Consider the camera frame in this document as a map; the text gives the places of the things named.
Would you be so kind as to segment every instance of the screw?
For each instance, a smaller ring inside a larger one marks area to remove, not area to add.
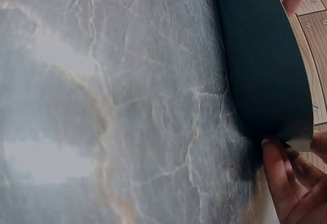
[[[313,107],[313,110],[318,110],[319,109],[319,105],[318,104],[313,104],[312,107]]]

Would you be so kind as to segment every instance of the finger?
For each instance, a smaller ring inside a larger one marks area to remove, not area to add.
[[[325,174],[320,169],[305,160],[294,148],[286,148],[286,153],[291,162],[296,178],[308,190],[325,177]]]
[[[290,185],[294,184],[296,182],[295,174],[293,172],[291,162],[287,156],[287,153],[285,151],[283,144],[277,138],[272,139],[270,141],[274,141],[274,144],[278,147],[278,149],[281,153],[282,159],[283,159],[287,179],[288,179]]]
[[[283,0],[283,6],[288,16],[295,14],[304,0]]]
[[[283,222],[297,204],[297,198],[290,187],[278,146],[272,142],[264,143],[263,160],[271,197],[279,220]]]
[[[325,224],[327,223],[327,203],[306,214],[298,224]]]
[[[316,153],[327,155],[327,131],[314,131],[310,149]]]
[[[298,202],[285,219],[285,223],[298,223],[304,216],[323,205],[327,201],[326,189],[327,177],[324,177]]]

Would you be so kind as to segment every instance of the screw head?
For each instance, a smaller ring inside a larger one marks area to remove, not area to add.
[[[314,111],[319,110],[319,105],[316,103],[312,104],[312,107]]]

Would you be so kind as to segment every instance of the wooden deck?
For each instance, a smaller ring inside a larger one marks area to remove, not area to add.
[[[327,130],[327,0],[305,0],[290,23],[305,62],[314,111],[315,130]],[[302,155],[327,173],[313,153]]]

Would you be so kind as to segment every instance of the fingernail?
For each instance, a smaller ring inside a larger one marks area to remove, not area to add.
[[[261,146],[264,146],[264,144],[265,144],[266,142],[270,142],[270,141],[269,141],[268,139],[263,139],[262,142],[261,142]]]

